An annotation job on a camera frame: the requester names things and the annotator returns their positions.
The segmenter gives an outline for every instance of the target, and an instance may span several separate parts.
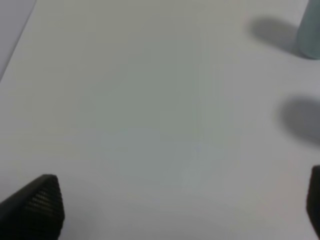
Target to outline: black object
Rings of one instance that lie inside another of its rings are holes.
[[[306,211],[316,235],[320,239],[320,166],[312,168]]]
[[[0,240],[57,240],[65,219],[55,175],[42,175],[0,203]]]

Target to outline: white table surface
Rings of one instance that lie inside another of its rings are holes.
[[[39,0],[0,83],[1,198],[57,174],[61,240],[317,239],[306,4]]]

